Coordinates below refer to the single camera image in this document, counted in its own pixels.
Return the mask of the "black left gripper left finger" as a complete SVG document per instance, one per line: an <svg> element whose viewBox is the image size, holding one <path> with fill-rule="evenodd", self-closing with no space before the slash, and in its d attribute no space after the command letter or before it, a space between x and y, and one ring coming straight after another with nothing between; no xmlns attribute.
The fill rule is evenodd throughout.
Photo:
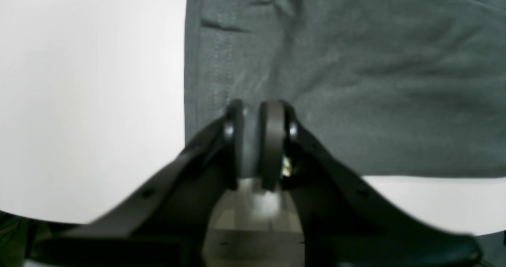
<svg viewBox="0 0 506 267"><path fill-rule="evenodd" d="M233 100L121 204L90 224L37 240L29 259L58 267L204 266L213 209L238 188L243 127L243 103Z"/></svg>

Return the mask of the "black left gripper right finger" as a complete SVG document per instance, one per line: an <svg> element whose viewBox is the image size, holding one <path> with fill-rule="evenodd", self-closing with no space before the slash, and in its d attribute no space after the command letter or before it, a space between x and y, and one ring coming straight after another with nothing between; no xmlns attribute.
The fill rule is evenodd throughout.
<svg viewBox="0 0 506 267"><path fill-rule="evenodd" d="M302 227L306 267L474 267L474 237L444 232L394 206L334 159L291 105L260 107L262 187L289 193Z"/></svg>

